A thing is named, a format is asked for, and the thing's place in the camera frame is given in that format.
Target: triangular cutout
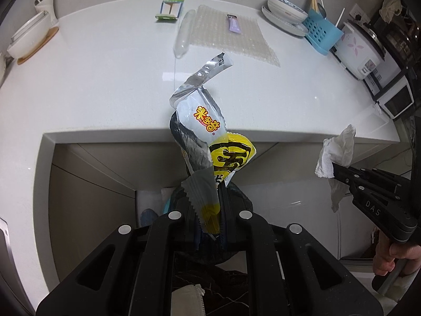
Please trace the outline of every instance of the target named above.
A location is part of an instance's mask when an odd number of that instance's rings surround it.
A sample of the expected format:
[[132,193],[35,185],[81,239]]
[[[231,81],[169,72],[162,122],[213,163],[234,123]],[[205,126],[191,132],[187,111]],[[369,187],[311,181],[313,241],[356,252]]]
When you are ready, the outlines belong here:
[[312,247],[307,247],[307,254],[322,290],[329,289],[342,282],[340,275]]
[[90,264],[80,273],[77,278],[77,283],[98,291],[101,287],[102,281],[104,280],[105,273],[107,273],[114,251],[114,245],[107,246],[100,255],[92,260]]

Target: power outlet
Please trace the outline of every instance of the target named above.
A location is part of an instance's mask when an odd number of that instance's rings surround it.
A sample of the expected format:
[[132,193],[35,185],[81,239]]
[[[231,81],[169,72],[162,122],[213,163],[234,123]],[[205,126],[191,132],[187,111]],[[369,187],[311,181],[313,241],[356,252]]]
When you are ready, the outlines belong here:
[[355,4],[351,11],[349,12],[349,15],[352,16],[357,21],[361,21],[363,23],[369,23],[370,18],[367,16],[367,14],[363,11],[363,9]]

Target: perforated blue basket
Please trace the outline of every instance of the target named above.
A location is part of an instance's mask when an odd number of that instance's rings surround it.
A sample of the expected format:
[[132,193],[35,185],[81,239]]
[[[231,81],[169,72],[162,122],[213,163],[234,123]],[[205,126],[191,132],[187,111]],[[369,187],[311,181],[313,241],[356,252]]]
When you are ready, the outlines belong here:
[[309,10],[309,16],[303,22],[304,26],[309,29],[307,40],[321,54],[327,55],[329,50],[344,34],[340,29],[336,28],[329,20],[326,20],[315,10]]

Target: clear plastic tube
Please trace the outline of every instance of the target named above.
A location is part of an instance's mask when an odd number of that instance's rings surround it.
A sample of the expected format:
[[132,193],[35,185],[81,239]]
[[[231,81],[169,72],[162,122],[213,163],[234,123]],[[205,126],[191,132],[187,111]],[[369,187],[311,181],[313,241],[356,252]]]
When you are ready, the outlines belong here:
[[189,10],[183,18],[174,43],[174,55],[177,59],[182,58],[189,50],[190,36],[192,34],[195,18],[196,11],[194,9]]

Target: snack wrapper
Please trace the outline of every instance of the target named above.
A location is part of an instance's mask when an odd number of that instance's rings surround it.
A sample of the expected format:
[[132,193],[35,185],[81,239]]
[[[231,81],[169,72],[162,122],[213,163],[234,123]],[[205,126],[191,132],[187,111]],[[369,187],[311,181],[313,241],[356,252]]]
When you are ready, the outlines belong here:
[[220,204],[217,184],[230,179],[256,153],[253,144],[240,134],[228,133],[220,108],[203,84],[232,65],[221,53],[191,75],[171,96],[176,110],[170,120],[171,133],[191,174],[182,182],[202,230],[219,233]]

